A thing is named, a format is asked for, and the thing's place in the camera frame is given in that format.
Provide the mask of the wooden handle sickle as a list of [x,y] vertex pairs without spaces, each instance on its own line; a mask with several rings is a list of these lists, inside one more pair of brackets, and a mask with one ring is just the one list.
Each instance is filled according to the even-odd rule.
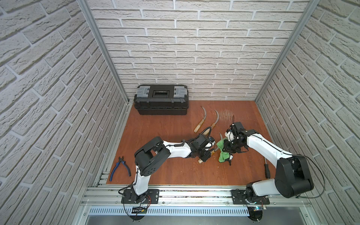
[[209,135],[210,135],[210,133],[212,132],[212,129],[216,126],[216,124],[217,124],[218,121],[219,121],[220,116],[219,116],[218,111],[215,110],[215,113],[216,113],[216,116],[217,116],[215,122],[212,123],[212,125],[211,125],[209,128],[206,128],[206,129],[202,132],[202,134],[205,135],[205,136],[209,136]]
[[205,122],[206,117],[207,117],[206,109],[203,106],[201,106],[201,108],[203,109],[203,118],[200,120],[198,125],[195,127],[194,133],[197,133],[199,131],[199,129],[201,128],[201,126],[203,125],[203,123]]
[[[219,136],[220,136],[220,140],[223,139],[223,136],[221,133],[219,133]],[[216,147],[213,151],[211,151],[211,156],[219,149],[219,147]],[[198,160],[198,163],[201,164],[203,163],[203,161],[201,159]]]

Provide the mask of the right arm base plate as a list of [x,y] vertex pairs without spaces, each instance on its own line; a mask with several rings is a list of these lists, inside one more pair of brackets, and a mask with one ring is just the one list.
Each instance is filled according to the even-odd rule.
[[255,196],[249,189],[231,190],[234,205],[269,205],[268,196]]

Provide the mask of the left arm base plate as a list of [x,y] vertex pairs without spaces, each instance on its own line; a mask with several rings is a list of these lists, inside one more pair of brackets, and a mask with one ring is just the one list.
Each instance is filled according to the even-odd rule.
[[159,189],[148,189],[145,193],[137,195],[133,189],[126,189],[123,193],[121,203],[123,204],[157,204]]

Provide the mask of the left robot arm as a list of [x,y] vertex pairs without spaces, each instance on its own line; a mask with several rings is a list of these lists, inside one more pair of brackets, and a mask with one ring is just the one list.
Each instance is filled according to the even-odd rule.
[[136,179],[132,190],[137,196],[148,191],[150,177],[169,158],[200,158],[203,162],[211,156],[215,139],[199,134],[195,138],[182,142],[166,142],[159,136],[150,140],[135,154]]

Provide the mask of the green rag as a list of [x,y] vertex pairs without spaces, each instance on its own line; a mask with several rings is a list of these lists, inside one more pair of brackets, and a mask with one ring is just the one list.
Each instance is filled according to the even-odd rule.
[[220,155],[219,155],[218,161],[219,161],[219,163],[228,162],[229,165],[231,165],[231,161],[232,161],[233,156],[230,153],[225,152],[225,140],[227,140],[227,138],[221,139],[216,144],[217,147],[220,150]]

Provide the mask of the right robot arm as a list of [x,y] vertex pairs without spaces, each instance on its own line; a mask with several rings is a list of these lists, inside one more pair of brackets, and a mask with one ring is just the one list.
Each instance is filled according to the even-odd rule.
[[303,155],[284,151],[255,130],[246,130],[235,122],[225,133],[224,152],[240,153],[241,148],[251,148],[260,153],[276,169],[274,179],[256,181],[247,185],[245,196],[264,197],[281,195],[291,198],[314,188],[308,162]]

